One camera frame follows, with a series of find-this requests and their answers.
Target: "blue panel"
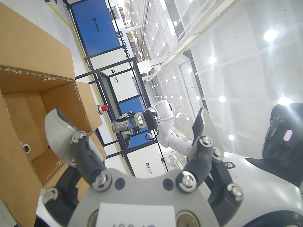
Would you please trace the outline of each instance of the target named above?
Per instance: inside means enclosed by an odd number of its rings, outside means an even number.
[[[89,56],[120,46],[105,0],[87,0],[72,9]]]
[[[134,98],[132,100],[122,102],[119,105],[120,105],[122,114],[128,113],[129,111],[144,112],[144,110],[142,108],[140,98]],[[142,128],[140,130],[140,132],[143,132],[147,129],[148,129],[148,127]],[[147,139],[144,138],[145,135],[146,135],[146,133],[142,133],[142,134],[139,134],[139,135],[136,135],[136,136],[133,136],[133,137],[131,136],[129,148],[139,146],[141,144],[149,142],[150,140],[147,140]]]

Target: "metal cylinder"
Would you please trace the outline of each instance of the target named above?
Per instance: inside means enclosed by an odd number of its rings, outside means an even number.
[[[114,133],[129,131],[130,130],[129,120],[127,119],[123,122],[112,121],[111,127],[112,127]]]

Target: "white label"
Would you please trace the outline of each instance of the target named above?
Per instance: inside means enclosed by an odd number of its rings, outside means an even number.
[[[175,227],[172,205],[101,203],[96,227]]]

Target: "box flap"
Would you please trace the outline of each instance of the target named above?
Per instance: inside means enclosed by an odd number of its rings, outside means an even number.
[[[34,226],[41,183],[19,143],[0,96],[0,196],[20,226]]]
[[[0,3],[1,65],[75,78],[71,50]]]
[[[103,123],[98,113],[96,102],[92,95],[91,86],[90,84],[83,82],[76,82],[76,84],[82,100],[82,104],[84,106],[84,110],[86,112],[86,116],[89,119],[92,130],[95,131]]]
[[[101,142],[99,141],[97,135],[93,132],[90,135],[91,140],[94,142],[95,146],[98,148],[98,150],[100,151],[100,153],[102,154],[103,158],[106,159],[106,152],[101,144]]]
[[[46,111],[39,93],[4,94],[10,119],[20,141],[31,147],[30,160],[49,146],[44,128]]]
[[[79,130],[91,131],[75,82],[49,89],[41,92],[40,95],[46,113],[54,108],[60,108],[65,117]]]
[[[0,67],[0,85],[3,94],[39,93],[69,82],[72,82],[72,80],[49,78],[46,75],[29,72],[20,73],[16,69]]]

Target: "circular hole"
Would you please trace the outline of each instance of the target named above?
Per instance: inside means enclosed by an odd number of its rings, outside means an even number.
[[[163,187],[167,191],[171,191],[174,187],[174,183],[170,179],[165,179],[163,181]]]
[[[125,180],[123,178],[118,178],[115,182],[115,188],[117,190],[122,190],[125,186]]]

